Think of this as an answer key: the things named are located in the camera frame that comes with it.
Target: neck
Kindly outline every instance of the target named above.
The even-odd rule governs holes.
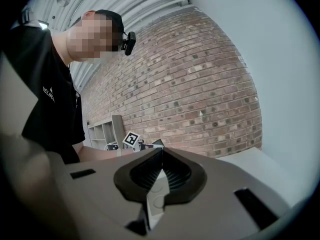
[[[66,66],[68,66],[71,62],[74,61],[68,52],[67,36],[68,31],[66,30],[62,33],[55,34],[52,37],[53,45]]]

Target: white bookshelf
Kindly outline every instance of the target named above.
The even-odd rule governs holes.
[[[98,150],[107,150],[106,145],[116,143],[123,148],[125,130],[121,115],[112,115],[110,118],[88,125],[88,132],[92,147]]]

